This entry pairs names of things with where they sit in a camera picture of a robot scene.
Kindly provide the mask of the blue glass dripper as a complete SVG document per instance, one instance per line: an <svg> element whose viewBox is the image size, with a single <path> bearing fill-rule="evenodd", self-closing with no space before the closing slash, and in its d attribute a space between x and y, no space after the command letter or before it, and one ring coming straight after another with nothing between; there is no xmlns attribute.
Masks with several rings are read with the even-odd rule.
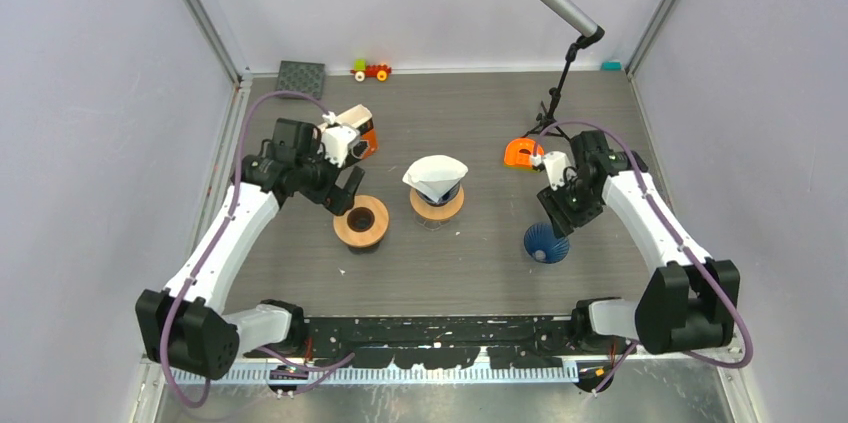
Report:
<svg viewBox="0 0 848 423"><path fill-rule="evenodd" d="M550 223L535 223L524 234L525 252L534 261L543 264L555 264L564 260L570 252L567 237L558 237Z"/></svg>
<svg viewBox="0 0 848 423"><path fill-rule="evenodd" d="M461 184L457 183L452 186L449 190L441 194L438 198L431 198L426 193L417 190L417 195L429 206L432 207L442 207L454 200L461 189Z"/></svg>

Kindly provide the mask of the wooden ring dripper stand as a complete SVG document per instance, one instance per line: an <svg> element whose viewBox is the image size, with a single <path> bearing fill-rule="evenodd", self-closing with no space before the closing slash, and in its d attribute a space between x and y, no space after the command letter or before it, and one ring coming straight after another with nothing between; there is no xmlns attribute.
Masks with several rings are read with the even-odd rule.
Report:
<svg viewBox="0 0 848 423"><path fill-rule="evenodd" d="M354 253L375 251L385 238L389 224L387 206L370 195L357 195L350 210L333 218L336 236Z"/></svg>

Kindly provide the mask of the orange coffee filter box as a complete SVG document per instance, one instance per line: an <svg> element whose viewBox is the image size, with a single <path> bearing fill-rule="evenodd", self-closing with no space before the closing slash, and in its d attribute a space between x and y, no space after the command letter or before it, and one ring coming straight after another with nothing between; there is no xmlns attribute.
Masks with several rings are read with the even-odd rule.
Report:
<svg viewBox="0 0 848 423"><path fill-rule="evenodd" d="M372 112L363 104L355 105L340 114L322 116L319 125L322 133L329 127L349 127L356 131L357 138L348 144L344 167L352 166L373 155L379 148Z"/></svg>

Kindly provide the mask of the white paper coffee filter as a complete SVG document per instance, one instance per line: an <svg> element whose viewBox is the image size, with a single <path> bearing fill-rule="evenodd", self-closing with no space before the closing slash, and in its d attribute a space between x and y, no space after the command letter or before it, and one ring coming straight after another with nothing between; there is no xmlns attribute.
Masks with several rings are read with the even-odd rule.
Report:
<svg viewBox="0 0 848 423"><path fill-rule="evenodd" d="M402 177L402 182L415 191L438 198L467 175L468 167L447 155L430 155L414 161Z"/></svg>

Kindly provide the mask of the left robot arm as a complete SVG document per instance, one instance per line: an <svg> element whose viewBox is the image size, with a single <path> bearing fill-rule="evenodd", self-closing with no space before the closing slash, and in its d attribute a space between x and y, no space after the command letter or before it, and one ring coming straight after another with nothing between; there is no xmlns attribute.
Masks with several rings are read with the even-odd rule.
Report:
<svg viewBox="0 0 848 423"><path fill-rule="evenodd" d="M307 341L301 307L266 299L255 308L225 314L229 291L251 248L287 199L301 194L341 216L350 210L365 175L354 168L337 185L357 129L327 118L316 126L280 118L258 154L243 157L212 227L188 261L159 292L145 290L136 315L148 357L163 367L210 380L235 360L270 345L298 355Z"/></svg>

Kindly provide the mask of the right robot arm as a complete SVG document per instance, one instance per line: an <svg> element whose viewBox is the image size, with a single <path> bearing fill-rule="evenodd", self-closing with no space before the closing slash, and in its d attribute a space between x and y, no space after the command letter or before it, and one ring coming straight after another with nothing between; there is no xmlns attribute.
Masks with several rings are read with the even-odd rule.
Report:
<svg viewBox="0 0 848 423"><path fill-rule="evenodd" d="M600 129L584 131L571 138L570 153L533 149L530 156L548 179L537 198L555 237L565 238L610 210L649 272L636 302L579 301L571 314L572 343L589 354L611 337L637 341L652 354L727 346L741 325L737 267L714 259L694 241L659 195L643 160L626 146L613 150L610 137Z"/></svg>

